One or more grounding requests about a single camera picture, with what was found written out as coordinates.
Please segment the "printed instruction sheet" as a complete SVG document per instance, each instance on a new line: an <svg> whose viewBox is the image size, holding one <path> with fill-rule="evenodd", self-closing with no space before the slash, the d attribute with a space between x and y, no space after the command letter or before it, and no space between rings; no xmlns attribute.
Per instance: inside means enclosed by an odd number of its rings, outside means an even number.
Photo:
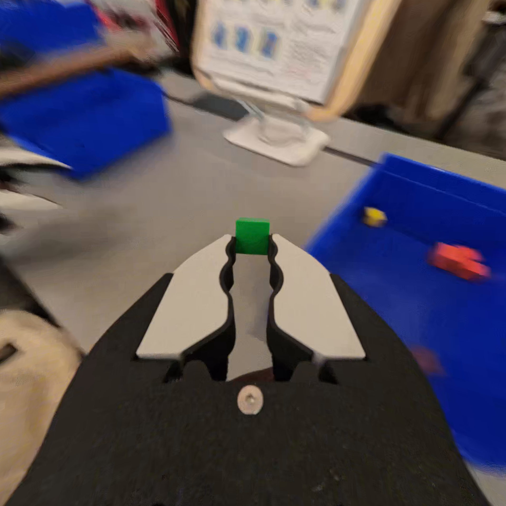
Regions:
<svg viewBox="0 0 506 506"><path fill-rule="evenodd" d="M199 1L195 64L237 81L323 104L368 1Z"/></svg>

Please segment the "purple wooden cube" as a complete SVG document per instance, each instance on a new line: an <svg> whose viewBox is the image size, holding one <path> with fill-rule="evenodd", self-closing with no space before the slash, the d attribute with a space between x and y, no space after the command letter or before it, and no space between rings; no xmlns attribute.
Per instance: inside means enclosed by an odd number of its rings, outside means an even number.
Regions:
<svg viewBox="0 0 506 506"><path fill-rule="evenodd" d="M440 359L433 350L423 346L414 346L410 351L426 376L445 376Z"/></svg>

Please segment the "instruction sheet on stand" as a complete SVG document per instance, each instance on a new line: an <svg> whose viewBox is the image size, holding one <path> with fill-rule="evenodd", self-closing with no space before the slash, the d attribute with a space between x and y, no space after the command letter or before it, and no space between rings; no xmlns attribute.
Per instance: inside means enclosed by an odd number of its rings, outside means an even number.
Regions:
<svg viewBox="0 0 506 506"><path fill-rule="evenodd" d="M359 28L346 49L342 72L323 104L205 75L195 64L194 25L191 65L199 85L237 101L247 110L246 117L224 131L224 138L237 147L288 166L304 167L313 161L329 142L329 136L315 124L335 120L355 102L400 3L368 1Z"/></svg>

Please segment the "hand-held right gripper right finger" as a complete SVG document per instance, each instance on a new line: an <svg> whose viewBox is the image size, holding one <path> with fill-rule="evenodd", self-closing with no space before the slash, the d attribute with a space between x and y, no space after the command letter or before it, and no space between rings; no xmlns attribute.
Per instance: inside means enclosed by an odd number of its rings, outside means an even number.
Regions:
<svg viewBox="0 0 506 506"><path fill-rule="evenodd" d="M300 363L320 372L332 361L362 361L363 345L332 275L280 234L269 237L267 345L275 381L289 381Z"/></svg>

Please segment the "blue plastic bin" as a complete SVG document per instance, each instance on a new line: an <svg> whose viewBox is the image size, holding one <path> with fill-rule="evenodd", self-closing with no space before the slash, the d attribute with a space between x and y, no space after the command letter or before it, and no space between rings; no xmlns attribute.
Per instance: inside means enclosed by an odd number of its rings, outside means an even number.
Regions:
<svg viewBox="0 0 506 506"><path fill-rule="evenodd" d="M1 47L37 54L101 41L101 22L86 2L1 1Z"/></svg>
<svg viewBox="0 0 506 506"><path fill-rule="evenodd" d="M388 222L371 228L363 208ZM478 250L491 275L427 263L437 242ZM505 189L394 155L369 170L306 246L409 347L439 357L429 381L461 454L505 468Z"/></svg>
<svg viewBox="0 0 506 506"><path fill-rule="evenodd" d="M2 100L1 130L86 180L173 128L158 83L112 68Z"/></svg>

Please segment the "brown wooden desk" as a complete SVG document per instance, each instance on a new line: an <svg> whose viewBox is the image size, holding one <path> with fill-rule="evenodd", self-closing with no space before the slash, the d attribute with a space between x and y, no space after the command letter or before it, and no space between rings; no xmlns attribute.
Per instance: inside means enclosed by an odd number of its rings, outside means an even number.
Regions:
<svg viewBox="0 0 506 506"><path fill-rule="evenodd" d="M71 77L129 63L149 66L154 54L144 43L113 43L88 46L43 58L26 66L1 72L1 100Z"/></svg>

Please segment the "yellow wooden cube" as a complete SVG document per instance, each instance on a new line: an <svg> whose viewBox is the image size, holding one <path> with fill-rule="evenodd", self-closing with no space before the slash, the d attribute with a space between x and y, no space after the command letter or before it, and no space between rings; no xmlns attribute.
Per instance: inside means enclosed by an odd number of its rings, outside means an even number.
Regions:
<svg viewBox="0 0 506 506"><path fill-rule="evenodd" d="M362 221L371 228L381 228L388 222L387 215L374 207L365 206L362 213Z"/></svg>

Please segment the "green wooden cube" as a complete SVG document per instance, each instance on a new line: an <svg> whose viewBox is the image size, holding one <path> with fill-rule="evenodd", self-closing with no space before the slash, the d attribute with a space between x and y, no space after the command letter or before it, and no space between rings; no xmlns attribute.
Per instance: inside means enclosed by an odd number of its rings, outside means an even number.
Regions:
<svg viewBox="0 0 506 506"><path fill-rule="evenodd" d="M270 221L262 218L239 218L235 228L235 252L244 255L267 256Z"/></svg>

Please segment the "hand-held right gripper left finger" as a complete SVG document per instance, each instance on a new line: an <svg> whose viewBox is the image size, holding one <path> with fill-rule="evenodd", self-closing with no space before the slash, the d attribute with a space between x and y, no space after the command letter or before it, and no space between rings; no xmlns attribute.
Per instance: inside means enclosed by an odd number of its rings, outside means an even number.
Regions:
<svg viewBox="0 0 506 506"><path fill-rule="evenodd" d="M235 238L225 234L174 271L136 357L169 360L183 368L202 361L215 381L225 381L236 327L231 287Z"/></svg>

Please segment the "red wooden cube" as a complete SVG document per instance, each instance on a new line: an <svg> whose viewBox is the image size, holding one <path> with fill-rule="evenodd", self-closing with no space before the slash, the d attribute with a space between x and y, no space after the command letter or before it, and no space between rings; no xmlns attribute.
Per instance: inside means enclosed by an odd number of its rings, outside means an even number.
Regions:
<svg viewBox="0 0 506 506"><path fill-rule="evenodd" d="M435 243L427 254L429 265L455 276L461 272L464 262L465 256L459 247L443 242Z"/></svg>
<svg viewBox="0 0 506 506"><path fill-rule="evenodd" d="M457 246L457 253L456 276L467 281L482 281L490 278L490 268L484 265L484 257L478 250Z"/></svg>

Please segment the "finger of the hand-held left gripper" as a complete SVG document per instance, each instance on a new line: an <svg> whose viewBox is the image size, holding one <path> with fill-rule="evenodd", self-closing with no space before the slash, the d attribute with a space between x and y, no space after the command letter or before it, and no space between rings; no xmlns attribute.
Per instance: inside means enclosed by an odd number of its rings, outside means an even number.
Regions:
<svg viewBox="0 0 506 506"><path fill-rule="evenodd" d="M1 168L51 168L73 171L73 168L65 163L18 147L1 147Z"/></svg>
<svg viewBox="0 0 506 506"><path fill-rule="evenodd" d="M61 209L58 203L29 193L1 189L1 212L48 212Z"/></svg>

